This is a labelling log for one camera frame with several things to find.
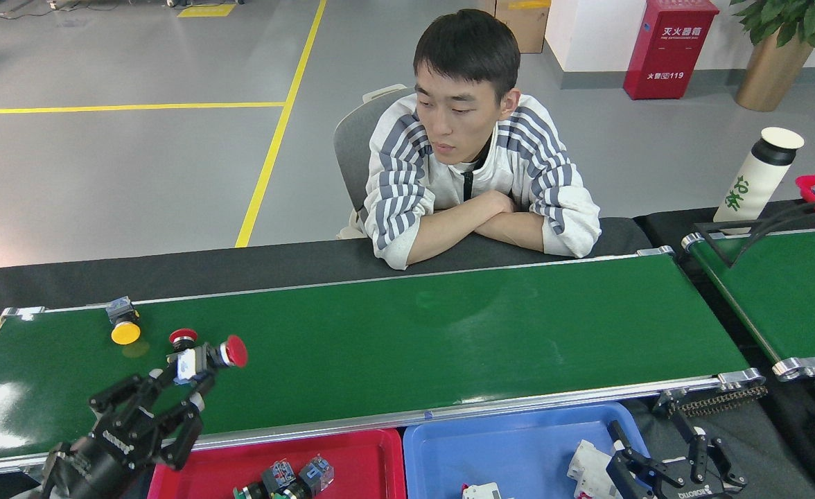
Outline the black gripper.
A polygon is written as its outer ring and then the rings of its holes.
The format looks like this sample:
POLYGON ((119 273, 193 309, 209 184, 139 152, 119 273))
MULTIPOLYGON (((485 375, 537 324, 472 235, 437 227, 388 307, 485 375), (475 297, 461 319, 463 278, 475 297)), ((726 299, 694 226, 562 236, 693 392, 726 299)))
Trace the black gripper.
POLYGON ((615 452, 606 472, 623 498, 716 498, 748 485, 746 474, 732 464, 734 452, 727 442, 707 436, 705 430, 692 430, 692 481, 685 482, 664 462, 633 450, 619 421, 611 421, 608 432, 615 452))
POLYGON ((40 498, 119 498, 139 479, 136 434, 141 434, 141 468, 161 462, 174 471, 184 467, 204 430, 204 395, 215 385, 205 376, 185 400, 158 416, 151 412, 169 386, 167 371, 133 374, 90 397, 96 423, 74 444, 61 442, 44 461, 40 498), (120 434, 109 428, 117 428, 120 434))

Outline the person's right hand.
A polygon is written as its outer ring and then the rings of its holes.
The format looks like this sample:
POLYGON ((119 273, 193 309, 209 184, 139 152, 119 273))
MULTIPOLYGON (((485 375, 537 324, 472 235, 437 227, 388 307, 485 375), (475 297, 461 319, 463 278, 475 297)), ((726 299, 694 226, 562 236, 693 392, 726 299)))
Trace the person's right hand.
POLYGON ((502 213, 514 213, 516 210, 515 202, 511 197, 496 190, 486 191, 477 197, 484 205, 484 209, 488 213, 488 218, 495 217, 502 213))

